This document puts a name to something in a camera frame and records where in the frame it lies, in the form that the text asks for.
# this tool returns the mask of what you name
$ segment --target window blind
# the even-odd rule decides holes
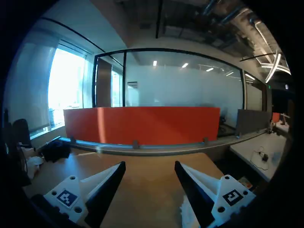
[[[49,126],[48,82],[59,39],[32,30],[21,44],[5,87],[9,121],[26,119],[30,132]]]

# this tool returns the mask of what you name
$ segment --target cable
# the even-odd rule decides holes
[[[262,147],[262,146],[260,146],[259,151],[253,150],[253,151],[252,151],[252,154],[251,154],[250,162],[251,162],[252,164],[254,164],[257,168],[262,169],[262,170],[265,171],[265,170],[268,170],[268,167],[269,167],[269,165],[268,165],[267,162],[266,162],[266,163],[267,163],[267,169],[263,169],[262,167],[258,167],[258,166],[257,166],[255,163],[253,163],[252,160],[251,160],[252,157],[253,157],[253,153],[254,153],[254,152],[257,153],[261,158],[263,158],[263,157],[264,157],[264,154],[265,154],[263,151],[264,151],[264,147]]]

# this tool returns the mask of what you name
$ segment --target desk surface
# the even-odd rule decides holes
[[[250,140],[230,146],[230,150],[249,164],[266,181],[270,181],[280,163],[286,138],[276,134],[262,134]],[[261,161],[261,157],[254,152],[263,147],[263,152],[269,156],[267,164]]]
[[[68,159],[43,164],[32,185],[24,190],[28,197],[45,194],[69,175],[84,179],[125,161],[125,175],[101,224],[105,228],[180,228],[182,218],[179,207],[185,192],[174,171],[176,160],[212,177],[219,179],[223,176],[203,153],[136,157],[73,151]]]

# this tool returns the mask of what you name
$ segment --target orange divider panel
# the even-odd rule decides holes
[[[64,110],[68,138],[132,145],[172,145],[217,139],[220,108],[122,107]]]
[[[280,120],[280,113],[273,112],[273,113],[272,113],[272,121],[273,121],[274,123],[277,123],[277,122],[279,122],[279,120]]]

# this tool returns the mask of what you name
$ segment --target ceiling pipe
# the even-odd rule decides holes
[[[208,16],[213,11],[213,9],[217,5],[217,3],[219,3],[219,2],[220,2],[220,0],[210,0],[209,4],[204,9],[204,12],[202,13],[202,15]]]
[[[233,11],[231,11],[224,19],[222,19],[220,21],[219,24],[224,25],[227,24],[229,21],[231,21],[232,19],[234,19],[236,16],[239,15],[241,9],[243,9],[244,7],[242,5],[236,7]]]

